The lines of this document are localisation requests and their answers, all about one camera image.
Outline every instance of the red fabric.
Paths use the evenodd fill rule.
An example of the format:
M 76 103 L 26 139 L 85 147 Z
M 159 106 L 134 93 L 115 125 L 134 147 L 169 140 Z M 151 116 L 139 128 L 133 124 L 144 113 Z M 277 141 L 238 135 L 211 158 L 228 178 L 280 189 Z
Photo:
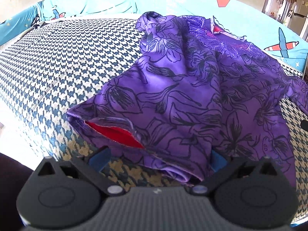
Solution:
M 224 32 L 224 30 L 221 29 L 220 27 L 218 27 L 217 25 L 214 25 L 213 32 L 214 33 L 220 33 L 220 32 Z
M 107 138 L 114 140 L 120 144 L 123 144 L 125 146 L 129 147 L 135 147 L 135 148 L 144 148 L 141 143 L 139 143 L 133 135 L 122 128 L 119 127 L 103 127 L 99 126 L 92 122 L 86 122 L 91 128 L 99 132 L 100 134 L 106 136 Z

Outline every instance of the turquoise cover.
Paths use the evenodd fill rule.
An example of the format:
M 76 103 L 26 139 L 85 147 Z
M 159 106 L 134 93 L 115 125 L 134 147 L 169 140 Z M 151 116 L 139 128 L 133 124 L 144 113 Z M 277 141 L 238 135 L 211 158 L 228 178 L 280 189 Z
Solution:
M 308 43 L 296 33 L 266 14 L 236 0 L 134 0 L 137 13 L 155 11 L 166 15 L 215 17 L 216 21 L 236 36 L 279 57 L 303 71 Z
M 94 13 L 135 13 L 133 0 L 44 0 L 40 8 L 41 21 Z
M 36 7 L 31 6 L 1 23 L 0 46 L 30 28 L 37 15 Z
M 44 0 L 0 25 L 0 44 L 29 27 L 38 12 L 42 21 L 95 13 L 138 13 L 155 11 L 161 15 L 215 17 L 230 33 L 247 36 L 259 48 L 303 71 L 308 43 L 286 26 L 236 0 Z

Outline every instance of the red shape print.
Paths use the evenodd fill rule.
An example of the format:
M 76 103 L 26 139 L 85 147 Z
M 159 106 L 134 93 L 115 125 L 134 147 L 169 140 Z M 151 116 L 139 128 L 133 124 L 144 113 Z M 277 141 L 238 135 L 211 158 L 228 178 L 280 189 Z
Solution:
M 217 0 L 218 7 L 223 8 L 228 5 L 230 0 Z

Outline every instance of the gray ribbed surface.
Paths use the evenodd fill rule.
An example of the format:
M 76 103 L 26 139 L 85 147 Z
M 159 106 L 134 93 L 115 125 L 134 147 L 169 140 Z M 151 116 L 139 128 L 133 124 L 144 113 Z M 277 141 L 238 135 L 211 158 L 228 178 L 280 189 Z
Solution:
M 67 231 L 242 231 L 222 219 L 205 197 L 189 195 L 182 187 L 135 187 L 111 197 L 86 223 Z M 290 227 L 271 229 L 290 231 Z M 37 231 L 26 228 L 25 231 Z

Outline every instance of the purple floral fabric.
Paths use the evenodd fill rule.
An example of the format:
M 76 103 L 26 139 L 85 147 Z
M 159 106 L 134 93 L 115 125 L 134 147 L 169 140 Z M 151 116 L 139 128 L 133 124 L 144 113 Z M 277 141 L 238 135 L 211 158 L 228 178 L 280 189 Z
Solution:
M 71 108 L 74 129 L 96 147 L 188 183 L 213 171 L 214 148 L 226 156 L 272 157 L 295 187 L 295 160 L 279 100 L 308 113 L 308 87 L 254 44 L 214 19 L 143 14 L 142 56 L 101 91 Z M 145 149 L 121 145 L 85 123 L 118 126 Z

